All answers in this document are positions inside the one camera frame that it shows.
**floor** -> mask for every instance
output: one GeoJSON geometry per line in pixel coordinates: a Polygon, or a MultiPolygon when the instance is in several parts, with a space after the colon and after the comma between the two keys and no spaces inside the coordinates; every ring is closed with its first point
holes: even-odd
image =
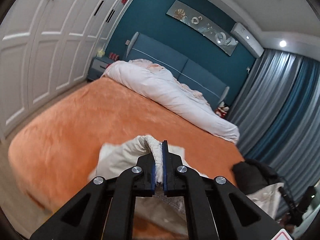
{"type": "Polygon", "coordinates": [[[30,238],[32,233],[51,216],[51,212],[41,210],[18,190],[8,162],[9,145],[14,136],[32,119],[84,85],[86,85],[86,82],[80,83],[51,100],[16,127],[4,143],[0,143],[0,206],[13,227],[27,238],[30,238]]]}

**recessed light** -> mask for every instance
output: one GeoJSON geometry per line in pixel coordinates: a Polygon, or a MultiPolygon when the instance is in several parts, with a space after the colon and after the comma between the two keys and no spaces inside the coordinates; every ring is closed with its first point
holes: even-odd
{"type": "Polygon", "coordinates": [[[285,46],[287,46],[286,41],[280,41],[280,47],[285,47],[285,46]]]}

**blue upholstered headboard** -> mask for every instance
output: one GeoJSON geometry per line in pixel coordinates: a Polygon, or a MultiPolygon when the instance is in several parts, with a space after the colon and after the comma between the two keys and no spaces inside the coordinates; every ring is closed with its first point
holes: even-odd
{"type": "Polygon", "coordinates": [[[199,64],[142,33],[135,33],[123,60],[138,58],[150,60],[170,70],[180,83],[200,91],[213,110],[229,91],[229,87],[199,64]]]}

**teal wall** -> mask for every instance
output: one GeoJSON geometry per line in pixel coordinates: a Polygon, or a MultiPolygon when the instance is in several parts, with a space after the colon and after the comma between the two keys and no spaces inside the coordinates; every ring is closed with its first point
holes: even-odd
{"type": "MultiPolygon", "coordinates": [[[[229,57],[213,42],[189,26],[166,15],[175,0],[133,0],[120,20],[106,49],[106,55],[114,52],[120,57],[126,49],[125,42],[135,32],[143,33],[186,55],[210,71],[230,87],[225,102],[234,101],[247,78],[247,67],[252,67],[255,58],[238,44],[229,57]]],[[[179,0],[192,7],[223,30],[232,30],[235,21],[207,0],[179,0]]]]}

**ceiling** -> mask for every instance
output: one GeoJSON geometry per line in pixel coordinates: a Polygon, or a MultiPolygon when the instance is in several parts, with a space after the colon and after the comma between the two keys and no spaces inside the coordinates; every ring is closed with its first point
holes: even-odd
{"type": "Polygon", "coordinates": [[[320,20],[307,0],[208,0],[241,22],[264,48],[320,61],[320,20]],[[285,39],[287,46],[279,42],[285,39]]]}

